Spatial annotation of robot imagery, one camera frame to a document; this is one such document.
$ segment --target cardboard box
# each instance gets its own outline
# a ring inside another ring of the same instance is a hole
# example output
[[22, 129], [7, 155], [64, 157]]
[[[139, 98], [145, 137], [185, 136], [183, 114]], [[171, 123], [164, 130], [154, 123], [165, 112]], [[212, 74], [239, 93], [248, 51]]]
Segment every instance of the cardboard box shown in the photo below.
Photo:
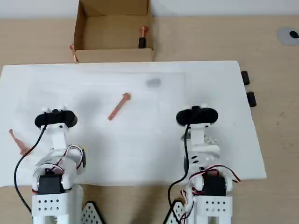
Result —
[[[150, 0], [80, 0], [74, 33], [79, 62], [146, 62], [153, 60]], [[146, 48], [138, 49], [141, 27]]]

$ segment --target copper bolt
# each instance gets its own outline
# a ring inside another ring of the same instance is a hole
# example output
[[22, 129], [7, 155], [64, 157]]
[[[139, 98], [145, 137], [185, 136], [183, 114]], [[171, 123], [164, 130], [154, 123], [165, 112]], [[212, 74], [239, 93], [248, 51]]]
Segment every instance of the copper bolt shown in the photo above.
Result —
[[112, 111], [112, 113], [108, 117], [108, 120], [112, 120], [115, 117], [115, 115], [117, 114], [117, 112], [121, 109], [121, 107], [130, 99], [131, 99], [131, 95], [127, 92], [124, 93], [121, 101], [118, 103], [116, 108]]
[[145, 37], [146, 31], [148, 31], [148, 27], [147, 26], [141, 27], [141, 37]]

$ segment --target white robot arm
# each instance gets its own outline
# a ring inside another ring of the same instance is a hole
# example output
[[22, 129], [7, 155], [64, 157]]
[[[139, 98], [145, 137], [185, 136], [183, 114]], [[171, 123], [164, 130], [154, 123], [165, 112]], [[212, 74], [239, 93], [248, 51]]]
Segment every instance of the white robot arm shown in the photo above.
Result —
[[187, 164], [185, 157], [188, 184], [181, 190], [185, 204], [176, 201], [172, 205], [175, 209], [171, 209], [164, 223], [177, 223], [179, 220], [185, 224], [208, 224], [212, 217], [217, 224], [231, 223], [233, 200], [230, 192], [232, 183], [240, 182], [240, 179], [222, 165], [217, 140], [205, 135], [205, 129], [217, 119], [217, 111], [206, 105], [178, 113], [178, 123], [190, 126], [187, 136], [181, 138], [181, 148], [184, 153], [187, 149], [189, 161]]
[[33, 172], [34, 224], [81, 224], [84, 193], [74, 181], [85, 169], [85, 152], [80, 146], [68, 145], [65, 139], [65, 133], [76, 123], [75, 114], [65, 109], [45, 110], [35, 120], [37, 127], [46, 126], [53, 148]]

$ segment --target white board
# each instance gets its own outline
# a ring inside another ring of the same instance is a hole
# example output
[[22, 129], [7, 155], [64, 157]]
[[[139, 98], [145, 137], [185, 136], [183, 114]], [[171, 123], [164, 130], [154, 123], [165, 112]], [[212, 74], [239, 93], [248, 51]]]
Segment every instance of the white board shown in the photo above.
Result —
[[[125, 92], [132, 99], [112, 121], [107, 118]], [[5, 66], [0, 79], [1, 150], [6, 172], [0, 186], [13, 184], [19, 149], [13, 128], [28, 145], [39, 135], [35, 117], [43, 106], [66, 104], [78, 117], [69, 144], [86, 149], [79, 183], [136, 185], [170, 183], [183, 175], [178, 111], [206, 103], [219, 113], [207, 133], [218, 139], [221, 159], [241, 179], [266, 177], [263, 158], [237, 62], [93, 63]], [[51, 148], [41, 143], [20, 166], [28, 185], [34, 164]]]

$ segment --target wooden desk surface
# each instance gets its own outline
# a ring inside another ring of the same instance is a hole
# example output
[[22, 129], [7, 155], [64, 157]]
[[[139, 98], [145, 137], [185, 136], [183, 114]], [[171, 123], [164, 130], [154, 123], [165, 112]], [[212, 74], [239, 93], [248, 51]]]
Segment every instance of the wooden desk surface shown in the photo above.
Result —
[[[0, 65], [72, 63], [74, 23], [0, 21]], [[234, 185], [234, 223], [299, 220], [299, 47], [279, 43], [281, 26], [299, 29], [299, 16], [155, 18], [156, 61], [237, 60], [249, 72], [268, 178]], [[108, 224], [161, 224], [169, 209], [167, 186], [84, 188], [85, 200], [97, 201]], [[30, 188], [22, 191], [30, 202]], [[178, 188], [173, 192], [178, 195]], [[13, 188], [1, 188], [0, 198], [3, 223], [19, 217], [31, 223]]]

